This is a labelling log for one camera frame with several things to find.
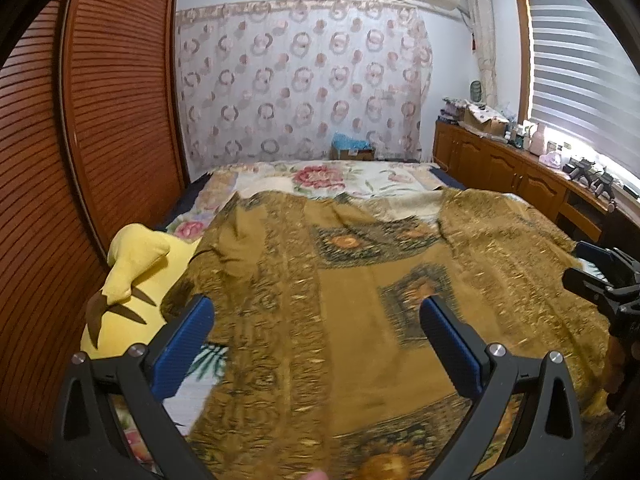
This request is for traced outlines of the cardboard box with blue cloth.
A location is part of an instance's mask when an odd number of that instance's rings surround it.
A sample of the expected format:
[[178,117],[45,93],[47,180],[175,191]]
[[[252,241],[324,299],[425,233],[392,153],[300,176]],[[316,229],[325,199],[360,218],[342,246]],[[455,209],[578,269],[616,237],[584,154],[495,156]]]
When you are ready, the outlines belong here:
[[329,158],[331,160],[373,160],[375,150],[369,141],[354,139],[344,133],[335,133]]

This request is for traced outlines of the golden brown patterned scarf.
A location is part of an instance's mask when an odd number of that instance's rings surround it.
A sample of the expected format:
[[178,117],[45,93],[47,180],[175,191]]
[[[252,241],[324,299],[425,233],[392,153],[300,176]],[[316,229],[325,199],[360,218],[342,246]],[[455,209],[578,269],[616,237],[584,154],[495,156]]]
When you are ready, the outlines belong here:
[[226,368],[188,440],[221,479],[415,479],[468,409],[419,323],[437,295],[518,356],[564,354],[588,456],[611,431],[608,324],[561,283],[575,244],[532,206],[452,188],[388,200],[235,197],[162,301],[209,297]]

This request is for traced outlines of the patterned sheer curtain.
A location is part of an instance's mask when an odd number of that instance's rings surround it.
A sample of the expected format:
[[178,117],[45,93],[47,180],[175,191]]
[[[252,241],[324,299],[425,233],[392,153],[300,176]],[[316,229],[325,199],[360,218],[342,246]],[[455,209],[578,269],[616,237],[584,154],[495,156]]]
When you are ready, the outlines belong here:
[[421,155],[433,50],[416,8],[262,0],[180,11],[176,77],[189,174],[325,159],[342,134],[378,158]]

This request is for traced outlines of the wooden louvered wardrobe door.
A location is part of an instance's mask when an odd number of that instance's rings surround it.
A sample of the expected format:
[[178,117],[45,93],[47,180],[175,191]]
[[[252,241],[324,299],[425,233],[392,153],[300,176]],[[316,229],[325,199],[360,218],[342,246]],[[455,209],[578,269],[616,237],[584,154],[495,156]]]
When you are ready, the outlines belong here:
[[1,0],[1,426],[37,448],[126,224],[186,187],[176,0]]

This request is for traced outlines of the striped window blind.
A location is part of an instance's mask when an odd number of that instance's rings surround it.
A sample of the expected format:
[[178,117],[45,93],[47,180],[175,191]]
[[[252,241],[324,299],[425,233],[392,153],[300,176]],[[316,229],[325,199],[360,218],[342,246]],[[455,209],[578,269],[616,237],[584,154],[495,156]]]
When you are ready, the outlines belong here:
[[526,0],[529,116],[639,173],[639,74],[587,0]]

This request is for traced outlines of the floral bed blanket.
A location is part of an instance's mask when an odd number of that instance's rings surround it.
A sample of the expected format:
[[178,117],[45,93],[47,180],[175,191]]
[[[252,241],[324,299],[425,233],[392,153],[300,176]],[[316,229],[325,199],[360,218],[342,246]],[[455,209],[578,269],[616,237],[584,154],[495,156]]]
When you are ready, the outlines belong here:
[[306,160],[220,166],[191,184],[164,230],[192,242],[202,235],[234,194],[250,197],[280,191],[307,198],[379,198],[434,191],[451,181],[433,164]]

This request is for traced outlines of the wooden sideboard cabinet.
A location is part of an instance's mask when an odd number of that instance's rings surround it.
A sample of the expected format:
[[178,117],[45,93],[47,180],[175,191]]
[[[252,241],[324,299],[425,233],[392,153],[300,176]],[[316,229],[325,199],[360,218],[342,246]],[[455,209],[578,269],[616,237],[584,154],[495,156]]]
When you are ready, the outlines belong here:
[[620,247],[625,223],[584,186],[531,154],[481,138],[460,126],[435,122],[434,162],[467,188],[513,193],[575,240]]

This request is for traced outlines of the green glass jar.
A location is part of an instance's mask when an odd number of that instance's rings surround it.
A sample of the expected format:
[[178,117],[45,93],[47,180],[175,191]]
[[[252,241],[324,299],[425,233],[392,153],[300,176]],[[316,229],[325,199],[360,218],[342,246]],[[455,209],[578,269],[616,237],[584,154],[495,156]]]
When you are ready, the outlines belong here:
[[482,87],[482,83],[479,80],[471,81],[469,92],[470,92],[470,99],[473,102],[483,101],[483,87]]

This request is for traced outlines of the open cardboard box on cabinet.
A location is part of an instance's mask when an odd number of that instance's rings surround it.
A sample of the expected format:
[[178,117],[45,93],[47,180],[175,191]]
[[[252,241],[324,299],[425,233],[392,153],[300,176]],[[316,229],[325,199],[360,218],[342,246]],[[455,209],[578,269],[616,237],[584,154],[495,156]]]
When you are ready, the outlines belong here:
[[462,122],[480,133],[504,136],[509,121],[491,107],[470,103],[465,107]]

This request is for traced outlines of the pink bottle on cabinet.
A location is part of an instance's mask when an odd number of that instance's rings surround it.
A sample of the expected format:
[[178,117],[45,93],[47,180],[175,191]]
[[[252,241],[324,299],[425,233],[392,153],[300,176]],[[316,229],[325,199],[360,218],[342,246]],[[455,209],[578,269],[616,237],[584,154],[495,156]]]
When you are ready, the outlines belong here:
[[536,125],[530,136],[529,153],[535,156],[546,154],[546,143],[546,126],[543,124]]

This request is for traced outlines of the yellow Pikachu plush toy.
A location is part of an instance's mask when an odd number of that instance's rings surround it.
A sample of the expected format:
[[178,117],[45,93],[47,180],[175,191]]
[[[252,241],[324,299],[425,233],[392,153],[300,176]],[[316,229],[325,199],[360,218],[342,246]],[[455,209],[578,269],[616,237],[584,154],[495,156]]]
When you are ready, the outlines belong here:
[[112,358],[151,342],[166,324],[160,303],[199,242],[140,223],[121,228],[108,248],[106,280],[87,302],[80,350],[91,359]]

